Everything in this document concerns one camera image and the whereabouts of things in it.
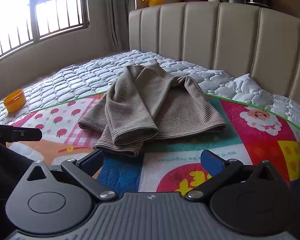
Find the upholstered headboard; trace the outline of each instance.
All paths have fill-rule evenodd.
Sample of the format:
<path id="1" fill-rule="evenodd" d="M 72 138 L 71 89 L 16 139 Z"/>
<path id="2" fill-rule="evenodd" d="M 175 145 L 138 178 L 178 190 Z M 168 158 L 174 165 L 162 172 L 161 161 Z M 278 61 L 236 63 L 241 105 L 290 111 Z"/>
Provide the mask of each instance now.
<path id="1" fill-rule="evenodd" d="M 300 104 L 298 18 L 244 4 L 175 3 L 132 11 L 129 32 L 130 49 L 250 73 L 263 89 Z"/>

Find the metal screw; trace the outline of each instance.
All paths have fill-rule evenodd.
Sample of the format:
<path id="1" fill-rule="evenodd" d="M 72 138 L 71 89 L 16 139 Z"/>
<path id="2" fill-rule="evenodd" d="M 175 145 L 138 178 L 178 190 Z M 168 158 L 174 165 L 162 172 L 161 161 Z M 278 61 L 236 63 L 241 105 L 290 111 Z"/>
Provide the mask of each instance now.
<path id="1" fill-rule="evenodd" d="M 111 199 L 116 196 L 116 193 L 111 190 L 106 190 L 101 192 L 99 196 L 104 199 Z"/>
<path id="2" fill-rule="evenodd" d="M 203 193 L 199 190 L 191 190 L 187 193 L 189 198 L 197 199 L 203 197 Z"/>

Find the window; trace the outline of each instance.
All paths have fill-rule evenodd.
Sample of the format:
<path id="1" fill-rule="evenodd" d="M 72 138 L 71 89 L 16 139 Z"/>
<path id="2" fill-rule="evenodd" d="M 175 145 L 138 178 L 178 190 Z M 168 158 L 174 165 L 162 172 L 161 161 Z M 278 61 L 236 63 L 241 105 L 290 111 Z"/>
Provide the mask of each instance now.
<path id="1" fill-rule="evenodd" d="M 0 60 L 51 36 L 88 27 L 86 0 L 0 0 Z"/>

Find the curtain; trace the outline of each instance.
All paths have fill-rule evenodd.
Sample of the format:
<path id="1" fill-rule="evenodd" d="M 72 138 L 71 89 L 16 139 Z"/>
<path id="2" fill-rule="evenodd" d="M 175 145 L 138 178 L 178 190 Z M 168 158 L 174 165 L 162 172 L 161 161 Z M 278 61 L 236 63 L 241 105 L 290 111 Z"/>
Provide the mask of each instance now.
<path id="1" fill-rule="evenodd" d="M 114 51 L 129 50 L 129 0 L 106 0 Z"/>

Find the bed sheet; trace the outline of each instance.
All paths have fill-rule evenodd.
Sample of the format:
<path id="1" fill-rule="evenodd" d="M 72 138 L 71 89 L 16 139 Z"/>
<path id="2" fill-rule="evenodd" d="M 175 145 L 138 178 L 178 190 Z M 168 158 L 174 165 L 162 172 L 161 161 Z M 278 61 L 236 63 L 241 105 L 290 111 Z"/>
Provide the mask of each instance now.
<path id="1" fill-rule="evenodd" d="M 15 142 L 9 148 L 47 165 L 84 157 L 93 151 L 101 134 L 80 129 L 77 122 L 101 97 L 73 100 L 19 118 L 12 124 L 39 128 L 43 137 L 39 142 Z M 94 177 L 119 194 L 179 191 L 184 195 L 211 177 L 200 163 L 201 152 L 209 149 L 244 164 L 257 165 L 268 159 L 283 180 L 294 186 L 300 176 L 300 128 L 264 110 L 208 99 L 227 122 L 225 131 L 145 143 L 137 158 L 105 155 L 104 165 Z"/>
<path id="2" fill-rule="evenodd" d="M 66 67 L 25 88 L 27 102 L 14 114 L 8 114 L 3 101 L 0 101 L 0 124 L 7 124 L 40 108 L 105 92 L 118 79 L 126 65 L 149 65 L 153 60 L 157 60 L 171 75 L 193 77 L 204 93 L 266 109 L 300 127 L 300 105 L 289 98 L 272 95 L 263 90 L 249 74 L 234 78 L 223 70 L 208 70 L 190 62 L 138 50 L 95 59 L 84 65 Z"/>

